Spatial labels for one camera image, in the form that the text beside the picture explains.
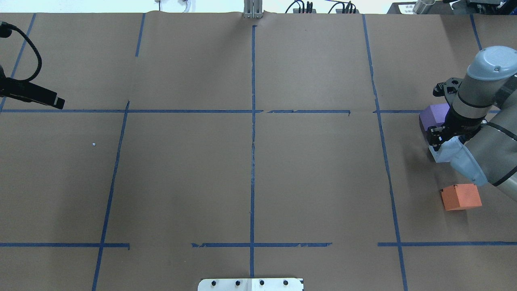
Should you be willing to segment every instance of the white background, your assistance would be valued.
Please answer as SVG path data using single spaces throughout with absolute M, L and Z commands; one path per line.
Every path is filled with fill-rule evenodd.
M 361 13 L 385 14 L 397 0 L 355 0 Z M 292 0 L 263 0 L 263 9 L 284 13 Z M 318 13 L 327 13 L 334 4 L 326 0 L 313 0 Z M 162 11 L 183 12 L 183 0 L 162 0 Z M 0 0 L 0 12 L 148 12 L 158 10 L 154 0 Z M 242 12 L 244 0 L 192 0 L 190 12 Z

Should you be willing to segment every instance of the purple block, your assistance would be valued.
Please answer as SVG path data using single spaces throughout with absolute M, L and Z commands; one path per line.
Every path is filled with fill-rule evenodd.
M 449 111 L 449 104 L 434 104 L 420 113 L 420 125 L 424 131 L 430 126 L 440 127 L 445 122 L 445 115 Z

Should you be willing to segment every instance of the white bracket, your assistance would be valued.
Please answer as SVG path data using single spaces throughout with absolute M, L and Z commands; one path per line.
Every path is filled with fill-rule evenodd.
M 303 279 L 204 279 L 197 291 L 303 291 Z
M 262 18 L 262 0 L 244 0 L 244 18 Z

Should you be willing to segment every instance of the orange cube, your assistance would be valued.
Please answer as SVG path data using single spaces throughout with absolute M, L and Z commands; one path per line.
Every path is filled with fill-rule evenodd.
M 441 190 L 445 210 L 465 210 L 480 207 L 481 198 L 474 184 L 457 184 Z

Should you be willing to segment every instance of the gray robotic arm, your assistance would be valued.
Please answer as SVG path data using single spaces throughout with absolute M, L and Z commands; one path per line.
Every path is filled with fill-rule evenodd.
M 433 94 L 444 96 L 450 109 L 443 126 L 428 128 L 429 145 L 440 151 L 446 143 L 464 144 L 451 166 L 478 186 L 489 182 L 517 201 L 517 51 L 500 46 L 480 51 L 464 79 L 439 83 Z M 486 122 L 493 105 L 501 110 Z

